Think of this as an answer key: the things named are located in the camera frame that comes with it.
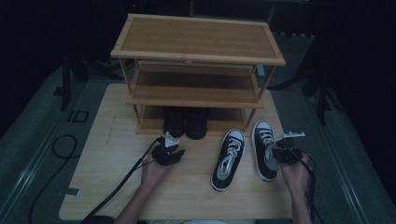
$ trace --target black sneaker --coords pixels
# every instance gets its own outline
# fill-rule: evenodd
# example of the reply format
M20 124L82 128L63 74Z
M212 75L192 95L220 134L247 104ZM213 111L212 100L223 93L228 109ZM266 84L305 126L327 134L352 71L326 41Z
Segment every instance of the black sneaker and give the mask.
M207 130L208 109L204 107L190 107L187 112L186 135L193 140L205 137Z
M263 181L271 182L275 179L279 166L273 156L276 146L271 124L259 121L254 125L251 133L251 145L256 155L257 172Z
M163 108L163 133L169 132L172 137L180 137L184 133L184 107L166 106Z
M227 132L222 140L219 160L211 179L213 189L222 192L230 187L244 153L244 134L237 129Z

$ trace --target shoe rack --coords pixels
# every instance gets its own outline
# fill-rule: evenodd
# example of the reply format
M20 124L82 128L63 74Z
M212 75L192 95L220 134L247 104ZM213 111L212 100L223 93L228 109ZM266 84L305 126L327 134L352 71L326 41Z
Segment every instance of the shoe rack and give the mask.
M265 22L134 14L111 55L120 58L136 133L150 134L163 133L164 106L191 106L211 108L206 135L249 135L271 76L285 64ZM135 60L132 76L127 59ZM260 89L257 64L270 66Z

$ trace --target person's left hand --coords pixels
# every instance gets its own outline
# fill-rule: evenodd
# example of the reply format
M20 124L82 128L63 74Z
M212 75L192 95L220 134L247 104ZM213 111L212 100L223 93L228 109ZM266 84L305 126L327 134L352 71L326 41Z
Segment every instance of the person's left hand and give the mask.
M148 153L148 157L142 161L143 171L140 186L145 189L155 189L159 183L163 180L173 165L162 166L158 162L153 161L151 155L152 150Z

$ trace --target shoe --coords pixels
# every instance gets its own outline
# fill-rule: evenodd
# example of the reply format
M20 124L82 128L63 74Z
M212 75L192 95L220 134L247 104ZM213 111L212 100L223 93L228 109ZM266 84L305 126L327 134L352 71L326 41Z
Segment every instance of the shoe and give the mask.
M204 107L190 107L187 112L186 135L193 140L205 137L207 130L208 109Z
M222 140L219 160L211 179L214 190L222 192L230 187L244 153L244 134L237 129L227 132Z
M184 133L184 108L180 106L166 106L163 108L163 133L169 132L177 138Z
M251 145L256 156L256 166L259 177L265 182L275 179L279 166L273 155L276 146L271 124L265 121L257 122L250 136Z

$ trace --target person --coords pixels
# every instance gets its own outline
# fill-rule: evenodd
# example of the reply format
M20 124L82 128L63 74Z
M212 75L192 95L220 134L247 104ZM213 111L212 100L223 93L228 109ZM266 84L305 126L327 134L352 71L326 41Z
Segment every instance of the person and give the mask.
M140 186L134 193L131 201L128 202L117 216L114 224L135 224L151 192L155 190L173 167L173 165L161 166L157 162L150 162L152 160L151 153L148 154L147 159L143 160L143 164L149 163L143 166ZM309 158L304 154L302 160L307 163ZM294 163L293 165L280 163L279 166L285 184L290 191L293 223L312 223L308 201L305 197L309 173L300 162Z

